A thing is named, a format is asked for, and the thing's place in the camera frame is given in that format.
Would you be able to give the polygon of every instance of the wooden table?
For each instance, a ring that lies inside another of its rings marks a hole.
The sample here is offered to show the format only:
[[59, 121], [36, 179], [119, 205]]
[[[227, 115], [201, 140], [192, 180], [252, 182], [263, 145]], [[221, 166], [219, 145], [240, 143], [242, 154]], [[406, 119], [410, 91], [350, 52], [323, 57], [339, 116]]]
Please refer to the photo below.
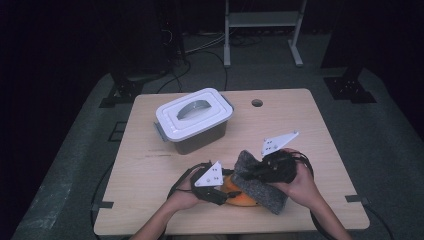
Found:
[[[188, 155], [163, 142], [153, 127], [156, 109], [185, 94], [140, 95], [134, 102], [94, 231], [98, 235], [135, 233], [165, 201], [170, 187], [190, 167], [220, 160], [232, 169], [242, 150], [261, 159], [263, 139], [293, 130], [299, 136], [286, 147], [311, 161], [324, 198], [347, 229], [365, 229], [369, 219], [359, 202], [345, 196], [356, 191], [311, 93], [306, 89], [222, 92], [235, 108], [226, 135]], [[252, 100], [260, 99], [262, 107]], [[178, 212], [167, 234], [298, 232], [315, 230], [309, 210], [290, 199], [280, 215], [263, 207], [200, 204]]]

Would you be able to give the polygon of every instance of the white shelf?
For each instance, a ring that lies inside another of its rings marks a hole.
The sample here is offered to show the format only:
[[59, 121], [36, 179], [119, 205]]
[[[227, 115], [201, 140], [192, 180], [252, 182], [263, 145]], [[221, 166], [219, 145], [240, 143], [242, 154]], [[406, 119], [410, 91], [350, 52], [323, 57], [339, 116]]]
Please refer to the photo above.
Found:
[[296, 26], [298, 11], [230, 13], [229, 27]]

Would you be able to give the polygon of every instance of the human hand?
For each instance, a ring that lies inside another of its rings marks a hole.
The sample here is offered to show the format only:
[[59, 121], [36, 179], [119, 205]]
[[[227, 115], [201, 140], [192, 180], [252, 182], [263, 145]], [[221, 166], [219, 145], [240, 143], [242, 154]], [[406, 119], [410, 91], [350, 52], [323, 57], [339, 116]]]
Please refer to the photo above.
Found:
[[199, 170], [195, 169], [193, 170], [177, 187], [175, 192], [168, 198], [168, 200], [165, 202], [166, 204], [169, 204], [175, 211], [189, 209], [194, 206], [196, 206], [199, 203], [204, 203], [205, 201], [198, 199], [192, 192], [191, 192], [191, 183], [190, 179], [193, 176], [195, 172]]
[[[285, 148], [282, 151], [291, 152], [294, 156], [296, 156], [296, 152], [299, 152], [290, 148]], [[302, 162], [297, 161], [296, 171], [296, 177], [291, 183], [277, 182], [269, 184], [283, 191], [296, 203], [309, 209], [313, 208], [315, 204], [324, 201], [310, 170]]]

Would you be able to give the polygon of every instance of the dark background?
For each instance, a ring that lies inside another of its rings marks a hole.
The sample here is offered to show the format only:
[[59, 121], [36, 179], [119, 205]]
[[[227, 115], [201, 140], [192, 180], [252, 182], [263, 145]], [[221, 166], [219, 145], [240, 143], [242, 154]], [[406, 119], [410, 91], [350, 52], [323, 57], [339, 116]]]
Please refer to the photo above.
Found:
[[[0, 1], [1, 236], [25, 214], [97, 81], [112, 68], [172, 65], [161, 29], [176, 31], [173, 1]], [[224, 1], [181, 0], [187, 34], [223, 31]], [[293, 9], [298, 1], [232, 0], [233, 10]], [[309, 0], [302, 32], [332, 32], [323, 68], [360, 59], [423, 136], [424, 3]]]

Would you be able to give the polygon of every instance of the lid handle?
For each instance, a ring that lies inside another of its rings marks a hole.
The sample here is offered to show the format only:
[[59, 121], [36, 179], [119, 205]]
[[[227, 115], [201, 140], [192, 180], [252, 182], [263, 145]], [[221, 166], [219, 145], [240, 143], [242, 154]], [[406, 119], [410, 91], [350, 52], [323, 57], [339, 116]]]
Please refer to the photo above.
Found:
[[193, 101], [187, 105], [185, 105], [177, 115], [178, 120], [183, 120], [184, 118], [187, 118], [188, 116], [193, 116], [196, 112], [198, 112], [201, 109], [210, 108], [211, 105], [206, 100], [196, 100]]

